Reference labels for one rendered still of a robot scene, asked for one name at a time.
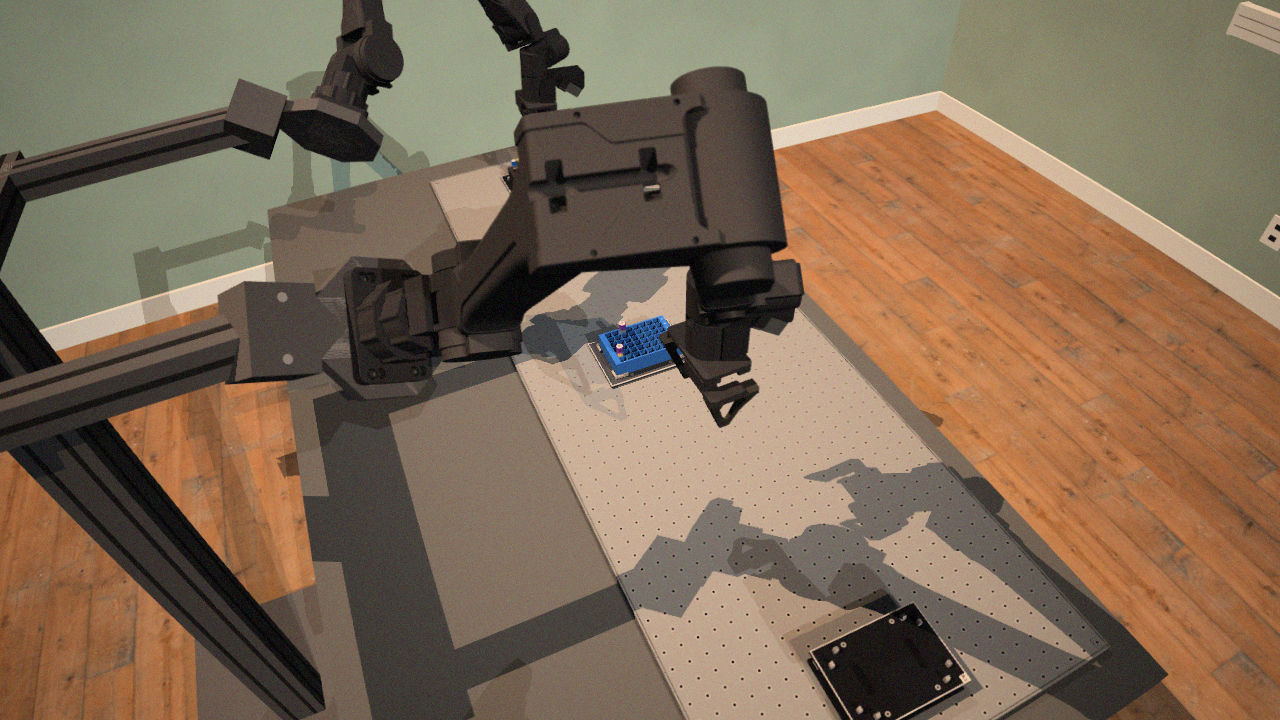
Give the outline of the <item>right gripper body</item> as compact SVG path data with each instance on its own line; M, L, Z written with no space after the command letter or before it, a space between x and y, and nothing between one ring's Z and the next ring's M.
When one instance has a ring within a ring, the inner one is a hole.
M724 327L733 322L721 325L703 325L692 322L687 313L685 322L669 325L667 328L667 337L673 340L675 345L684 354L684 370L701 392L707 404L716 406L745 395L745 389L739 380L717 386L721 383L721 378L726 375L733 373L742 375L751 372L753 361L748 357L748 354L721 361Z

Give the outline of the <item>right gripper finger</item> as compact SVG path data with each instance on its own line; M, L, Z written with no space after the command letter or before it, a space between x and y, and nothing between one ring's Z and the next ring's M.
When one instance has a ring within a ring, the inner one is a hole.
M724 404L710 406L709 404L707 404L707 400L703 397L704 402L707 404L707 407L710 411L710 415L714 418L716 424L719 428L730 425L730 421L733 420L733 416L736 416L736 414L739 413L739 410L745 404L748 404L755 395L759 393L759 386L756 384L756 382L753 378L748 379L748 380L742 380L742 382L740 382L740 384L745 389L745 395L737 397L739 400L732 398L732 400L724 402L724 404L733 402L726 416L721 415L721 407L723 407Z
M667 352L669 354L669 357L672 357L672 360L675 361L675 365L678 368L681 375L684 375L684 379L689 378L689 374L684 370L684 361L678 356L678 352L676 351L676 348L678 347L675 345L673 340L667 337L667 332L660 334L660 342L662 345L664 345Z

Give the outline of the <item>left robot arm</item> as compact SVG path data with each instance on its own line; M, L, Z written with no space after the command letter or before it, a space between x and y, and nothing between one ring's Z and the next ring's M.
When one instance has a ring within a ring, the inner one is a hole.
M477 1L507 51L520 47L521 74L541 77L548 73L547 78L539 79L540 102L556 101L556 87L579 97L585 87L584 70L579 65L548 69L570 54L570 44L559 29L548 29L543 35L538 14L526 0ZM404 67L401 47L393 40L392 24L384 20L381 0L343 0L337 53L326 65L321 86L311 97L321 97L369 118L369 95L379 94L378 86L392 88L390 82L401 76Z

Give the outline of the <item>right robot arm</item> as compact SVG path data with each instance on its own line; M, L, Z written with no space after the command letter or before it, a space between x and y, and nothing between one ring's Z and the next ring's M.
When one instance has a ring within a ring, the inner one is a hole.
M438 346L442 363L522 354L524 314L584 272L690 266L689 318L733 322L721 361L748 354L751 328L780 336L804 287L800 263L771 256L788 243L765 99L732 67L669 91L521 117L513 190L483 242L433 254L430 275L346 272L355 382L428 380Z

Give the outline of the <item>blue grid tube rack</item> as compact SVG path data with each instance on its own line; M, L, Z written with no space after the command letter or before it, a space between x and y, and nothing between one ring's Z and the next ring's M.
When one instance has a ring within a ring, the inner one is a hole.
M637 372L672 359L660 342L660 334L667 332L668 327L664 316L655 316L626 325L623 334L620 334L620 329L599 334L599 345L617 375ZM625 356L617 356L616 345L623 345Z

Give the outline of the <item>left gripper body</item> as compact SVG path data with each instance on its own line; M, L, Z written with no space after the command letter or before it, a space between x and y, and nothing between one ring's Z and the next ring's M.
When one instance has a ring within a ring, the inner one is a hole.
M527 77L521 74L522 88L515 91L516 104L524 115L540 113L540 111L554 111L557 110L557 102L540 102L539 79L548 77Z

